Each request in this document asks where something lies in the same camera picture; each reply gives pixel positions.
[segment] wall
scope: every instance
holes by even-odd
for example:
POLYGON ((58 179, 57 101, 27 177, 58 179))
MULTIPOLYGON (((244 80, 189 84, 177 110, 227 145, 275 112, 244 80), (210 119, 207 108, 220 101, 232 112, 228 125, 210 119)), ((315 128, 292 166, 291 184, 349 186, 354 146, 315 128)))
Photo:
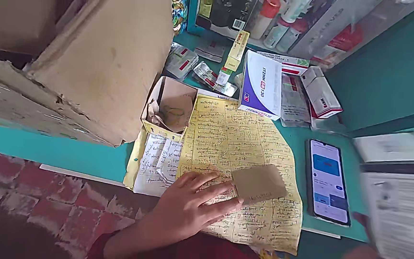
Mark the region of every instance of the wall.
MULTIPOLYGON (((414 12, 326 74, 349 131, 414 114, 414 12)), ((414 127, 414 118, 388 129, 414 127)))

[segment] white bottle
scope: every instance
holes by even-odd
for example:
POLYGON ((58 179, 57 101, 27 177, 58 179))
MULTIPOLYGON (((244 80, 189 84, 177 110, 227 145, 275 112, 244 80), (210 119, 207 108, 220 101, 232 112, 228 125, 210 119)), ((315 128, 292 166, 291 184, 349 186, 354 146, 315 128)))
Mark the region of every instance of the white bottle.
POLYGON ((298 36, 308 29, 307 21, 302 18, 292 23, 292 26, 285 32, 276 48, 282 53, 286 53, 291 45, 298 39, 298 36))
POLYGON ((250 38, 259 40, 280 8, 281 2, 279 0, 264 0, 263 8, 258 14, 255 25, 250 30, 250 38))
POLYGON ((279 40, 285 34, 285 32, 290 28, 292 24, 287 23, 282 19, 282 15, 279 17, 277 21, 277 26, 274 26, 271 31, 269 32, 266 39, 263 41, 263 45, 267 48, 275 48, 279 40))
POLYGON ((306 11, 306 8, 310 2, 311 0, 290 0, 289 8, 282 16, 282 19, 289 24, 294 23, 298 16, 302 12, 306 11))

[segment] smartphone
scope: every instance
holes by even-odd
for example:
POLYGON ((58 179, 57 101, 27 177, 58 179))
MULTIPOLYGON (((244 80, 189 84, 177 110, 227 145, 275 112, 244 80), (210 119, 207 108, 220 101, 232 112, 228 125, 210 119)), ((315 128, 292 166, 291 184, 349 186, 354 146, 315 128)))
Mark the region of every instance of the smartphone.
POLYGON ((318 140, 306 144, 306 181, 310 215, 351 226, 341 150, 318 140))

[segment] finger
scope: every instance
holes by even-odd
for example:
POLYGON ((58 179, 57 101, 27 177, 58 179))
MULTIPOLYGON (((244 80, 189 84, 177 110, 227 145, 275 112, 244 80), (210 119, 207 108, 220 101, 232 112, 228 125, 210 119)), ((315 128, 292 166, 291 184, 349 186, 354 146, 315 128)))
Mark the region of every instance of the finger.
POLYGON ((218 217, 218 218, 214 218, 214 219, 212 219, 212 220, 207 221, 207 222, 206 222, 206 223, 202 226, 202 228, 208 227, 208 226, 212 225, 213 223, 216 223, 216 222, 218 222, 218 221, 220 221, 220 220, 222 220, 222 219, 224 219, 224 215, 223 215, 223 216, 220 216, 220 217, 218 217))
POLYGON ((193 191, 197 191, 203 184, 217 178, 219 175, 220 173, 217 171, 199 174, 192 182, 188 184, 188 187, 193 191))
POLYGON ((219 194, 222 194, 228 190, 231 190, 233 187, 234 187, 233 181, 227 181, 227 182, 214 184, 196 193, 196 198, 199 200, 198 202, 200 205, 210 200, 211 198, 217 197, 219 194))
POLYGON ((221 201, 218 203, 210 204, 203 206, 203 213, 208 219, 218 218, 221 215, 228 214, 234 209, 239 209, 244 203, 244 199, 240 197, 235 197, 233 199, 221 201))
POLYGON ((194 180, 198 175, 199 173, 197 172, 184 173, 172 184, 172 186, 181 188, 186 184, 190 183, 192 180, 194 180))
POLYGON ((362 226, 367 227, 367 223, 368 223, 368 216, 367 215, 364 215, 364 214, 358 213, 358 212, 354 212, 352 215, 357 221, 359 221, 359 223, 362 226))

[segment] yellow paper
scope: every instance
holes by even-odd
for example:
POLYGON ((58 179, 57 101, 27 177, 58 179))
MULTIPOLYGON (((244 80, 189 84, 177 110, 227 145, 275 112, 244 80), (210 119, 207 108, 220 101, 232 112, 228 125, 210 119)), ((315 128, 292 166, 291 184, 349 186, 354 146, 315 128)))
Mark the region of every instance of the yellow paper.
MULTIPOLYGON (((270 119, 237 109, 237 102, 198 97, 178 166, 177 177, 217 169, 221 177, 208 185, 231 180, 231 172, 274 164, 284 180, 284 198, 244 206, 205 232, 235 243, 253 244, 296 255, 303 204, 295 180, 293 153, 270 119)), ((218 202, 235 197, 221 194, 218 202)))

